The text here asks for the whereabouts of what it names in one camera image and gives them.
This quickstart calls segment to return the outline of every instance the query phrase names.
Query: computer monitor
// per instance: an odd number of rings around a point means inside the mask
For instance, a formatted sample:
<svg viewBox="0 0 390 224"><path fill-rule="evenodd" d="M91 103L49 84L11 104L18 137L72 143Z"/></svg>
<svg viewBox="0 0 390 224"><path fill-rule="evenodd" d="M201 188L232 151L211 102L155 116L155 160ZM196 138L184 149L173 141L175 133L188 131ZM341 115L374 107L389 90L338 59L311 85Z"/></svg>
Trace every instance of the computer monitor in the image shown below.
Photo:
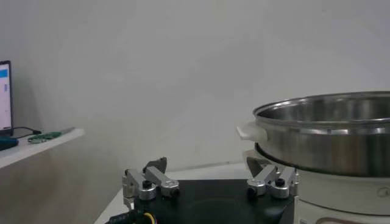
<svg viewBox="0 0 390 224"><path fill-rule="evenodd" d="M0 135L13 134L11 61L0 61Z"/></svg>

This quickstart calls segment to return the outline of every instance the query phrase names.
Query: cable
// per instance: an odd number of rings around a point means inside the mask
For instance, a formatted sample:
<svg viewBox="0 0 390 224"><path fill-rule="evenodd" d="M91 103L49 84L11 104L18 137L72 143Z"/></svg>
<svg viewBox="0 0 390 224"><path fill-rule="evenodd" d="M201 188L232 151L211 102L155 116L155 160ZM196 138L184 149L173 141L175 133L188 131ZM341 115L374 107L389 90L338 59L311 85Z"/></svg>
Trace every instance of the cable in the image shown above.
<svg viewBox="0 0 390 224"><path fill-rule="evenodd" d="M15 128L10 128L10 129L6 129L6 130L15 130L15 129L27 129L27 130L31 131L32 133L26 134L26 135L22 135L22 136L14 138L14 139L24 138L24 137L27 137L27 136L30 136L30 135L42 134L42 131L35 130L35 129L29 128L29 127L15 127Z"/></svg>
<svg viewBox="0 0 390 224"><path fill-rule="evenodd" d="M148 212L145 212L144 215L145 215L146 217L150 218L152 224L156 224L156 218L155 218L152 214L150 214L150 213L148 213Z"/></svg>

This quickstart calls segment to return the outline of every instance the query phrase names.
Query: monitor screen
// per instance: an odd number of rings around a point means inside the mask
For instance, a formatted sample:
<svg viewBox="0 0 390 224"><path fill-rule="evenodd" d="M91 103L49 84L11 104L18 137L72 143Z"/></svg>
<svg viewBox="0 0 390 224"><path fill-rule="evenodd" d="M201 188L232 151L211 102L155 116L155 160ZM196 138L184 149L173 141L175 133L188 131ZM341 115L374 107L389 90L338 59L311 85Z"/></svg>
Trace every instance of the monitor screen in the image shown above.
<svg viewBox="0 0 390 224"><path fill-rule="evenodd" d="M9 61L0 62L0 131L12 128Z"/></svg>

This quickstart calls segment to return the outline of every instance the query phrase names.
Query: white shelf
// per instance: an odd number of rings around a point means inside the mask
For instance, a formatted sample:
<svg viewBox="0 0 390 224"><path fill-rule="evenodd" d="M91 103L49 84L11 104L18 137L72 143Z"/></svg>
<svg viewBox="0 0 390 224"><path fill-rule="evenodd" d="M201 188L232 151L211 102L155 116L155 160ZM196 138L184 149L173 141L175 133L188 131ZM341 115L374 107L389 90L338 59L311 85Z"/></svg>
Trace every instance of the white shelf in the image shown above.
<svg viewBox="0 0 390 224"><path fill-rule="evenodd" d="M17 146L0 151L0 169L83 135L84 129L76 128L58 138L39 144L29 144L27 141L29 137L21 138Z"/></svg>

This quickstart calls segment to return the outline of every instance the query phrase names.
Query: yellow wire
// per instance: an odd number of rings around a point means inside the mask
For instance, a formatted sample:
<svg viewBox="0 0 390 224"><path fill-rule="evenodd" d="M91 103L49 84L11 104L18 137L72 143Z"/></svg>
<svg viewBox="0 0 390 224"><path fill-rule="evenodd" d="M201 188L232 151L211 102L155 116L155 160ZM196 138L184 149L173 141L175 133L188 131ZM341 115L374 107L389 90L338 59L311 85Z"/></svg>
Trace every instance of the yellow wire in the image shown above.
<svg viewBox="0 0 390 224"><path fill-rule="evenodd" d="M155 224L154 222L154 217L152 216L152 214L148 213L148 212L145 212L144 215L148 218L150 218L150 220L152 221L152 224Z"/></svg>

